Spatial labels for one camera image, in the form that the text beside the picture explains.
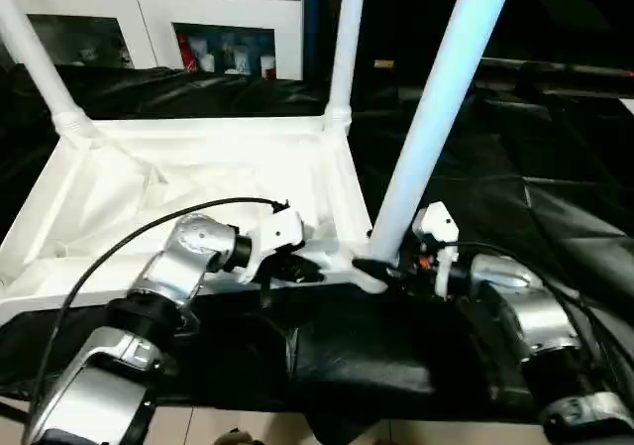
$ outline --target black cylinder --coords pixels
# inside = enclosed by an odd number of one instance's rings
[[[522,364],[528,389],[540,410],[565,397],[586,396],[605,390],[581,359],[577,348],[545,351]]]
[[[108,303],[108,326],[130,331],[164,350],[182,326],[182,318],[170,299],[134,292]]]

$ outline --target white pole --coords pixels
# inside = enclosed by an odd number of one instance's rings
[[[363,9],[364,0],[341,0],[330,100],[326,107],[327,127],[344,124],[347,131],[350,127],[350,94],[353,89],[359,26]]]
[[[89,124],[83,110],[72,100],[31,22],[15,0],[0,0],[0,37],[13,56],[24,63],[44,97],[59,132]]]
[[[372,257],[396,258],[504,1],[456,1],[372,231]]]

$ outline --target black tablecloth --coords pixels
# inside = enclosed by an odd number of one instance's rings
[[[95,119],[313,115],[323,112],[328,92],[327,85],[164,69],[61,73]],[[627,321],[634,118],[617,100],[521,93],[469,94],[423,203],[443,200],[461,238],[510,248]],[[415,109],[397,94],[395,87],[357,93],[349,142],[372,218]],[[0,77],[0,95],[4,235],[56,135],[20,67]],[[345,443],[380,417],[534,420],[530,394],[477,303],[424,303],[337,285],[275,291],[264,311],[252,292],[200,297],[194,309],[202,331],[178,342],[180,374],[165,384],[164,403],[300,410],[326,443]],[[53,315],[22,314],[0,328],[0,394],[28,396]],[[103,320],[102,307],[73,310],[53,370]],[[631,335],[626,322],[618,326]]]

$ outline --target cabinet door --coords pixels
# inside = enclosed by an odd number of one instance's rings
[[[157,66],[137,0],[16,1],[57,64]]]
[[[261,75],[274,57],[277,78],[302,77],[300,0],[139,3],[159,65],[184,68],[183,59],[195,56],[202,69]],[[211,62],[200,63],[205,56]]]

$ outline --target tile floor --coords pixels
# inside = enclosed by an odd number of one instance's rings
[[[26,408],[24,402],[3,399]],[[212,408],[160,408],[145,445],[212,445],[233,428],[247,430],[265,445],[318,445],[304,417],[297,413],[262,413]],[[22,426],[0,418],[0,443],[18,445]],[[450,423],[384,420],[354,445],[547,445],[541,428],[501,423]]]

